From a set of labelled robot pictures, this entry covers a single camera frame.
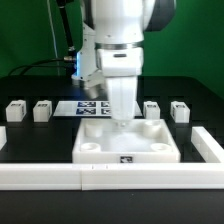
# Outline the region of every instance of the label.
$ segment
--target label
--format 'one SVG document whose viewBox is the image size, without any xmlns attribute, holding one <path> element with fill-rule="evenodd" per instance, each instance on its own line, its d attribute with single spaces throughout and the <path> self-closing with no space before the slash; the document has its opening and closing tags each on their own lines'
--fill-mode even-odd
<svg viewBox="0 0 224 224">
<path fill-rule="evenodd" d="M 120 163 L 133 163 L 133 156 L 121 156 Z"/>
</svg>

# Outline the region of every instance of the white platform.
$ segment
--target white platform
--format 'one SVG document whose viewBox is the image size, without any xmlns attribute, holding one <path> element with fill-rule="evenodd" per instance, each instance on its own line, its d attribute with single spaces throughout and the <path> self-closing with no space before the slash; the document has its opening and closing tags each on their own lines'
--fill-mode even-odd
<svg viewBox="0 0 224 224">
<path fill-rule="evenodd" d="M 164 120 L 135 119 L 123 127 L 112 119 L 82 119 L 72 155 L 81 164 L 180 162 Z"/>
</svg>

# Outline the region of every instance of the black cable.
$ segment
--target black cable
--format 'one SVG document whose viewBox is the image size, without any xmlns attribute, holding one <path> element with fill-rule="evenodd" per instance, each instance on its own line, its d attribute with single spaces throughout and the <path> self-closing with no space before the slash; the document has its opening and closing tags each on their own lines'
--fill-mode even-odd
<svg viewBox="0 0 224 224">
<path fill-rule="evenodd" d="M 54 59 L 47 59 L 47 60 L 41 60 L 41 61 L 37 61 L 34 62 L 33 64 L 31 64 L 30 66 L 26 66 L 25 69 L 23 69 L 19 75 L 24 75 L 27 71 L 29 71 L 33 65 L 40 65 L 40 64 L 46 64 L 46 63 L 51 63 L 51 62 L 57 62 L 57 61 L 64 61 L 63 58 L 54 58 Z"/>
<path fill-rule="evenodd" d="M 31 68 L 66 68 L 66 66 L 58 66 L 58 65 L 22 65 L 22 66 L 18 66 L 16 68 L 12 69 L 8 73 L 8 76 L 11 76 L 14 71 L 16 71 L 16 70 L 18 70 L 20 68 L 27 68 L 27 67 L 29 67 L 29 69 L 31 69 Z"/>
</svg>

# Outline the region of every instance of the white base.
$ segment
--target white base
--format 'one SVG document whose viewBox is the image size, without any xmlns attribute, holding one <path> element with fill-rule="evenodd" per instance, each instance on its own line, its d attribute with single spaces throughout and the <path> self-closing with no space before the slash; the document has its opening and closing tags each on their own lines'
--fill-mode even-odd
<svg viewBox="0 0 224 224">
<path fill-rule="evenodd" d="M 73 163 L 177 163 L 180 152 L 164 120 L 82 119 Z"/>
<path fill-rule="evenodd" d="M 193 144 L 216 163 L 0 164 L 0 190 L 224 189 L 223 149 L 193 130 Z"/>
</svg>

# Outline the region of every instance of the small black label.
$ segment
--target small black label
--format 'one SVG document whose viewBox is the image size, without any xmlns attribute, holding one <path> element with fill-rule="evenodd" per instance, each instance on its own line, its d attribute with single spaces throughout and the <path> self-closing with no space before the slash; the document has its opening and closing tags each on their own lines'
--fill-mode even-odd
<svg viewBox="0 0 224 224">
<path fill-rule="evenodd" d="M 47 107 L 47 104 L 38 104 L 38 107 Z"/>
<path fill-rule="evenodd" d="M 176 108 L 185 108 L 184 105 L 176 105 Z"/>
<path fill-rule="evenodd" d="M 148 108 L 156 108 L 156 105 L 147 105 Z"/>
<path fill-rule="evenodd" d="M 133 163 L 133 157 L 132 156 L 121 156 L 120 163 Z"/>
<path fill-rule="evenodd" d="M 12 107 L 20 107 L 20 106 L 21 106 L 21 104 L 16 104 L 16 103 L 13 103 L 13 104 L 11 104 L 11 106 L 12 106 Z"/>
</svg>

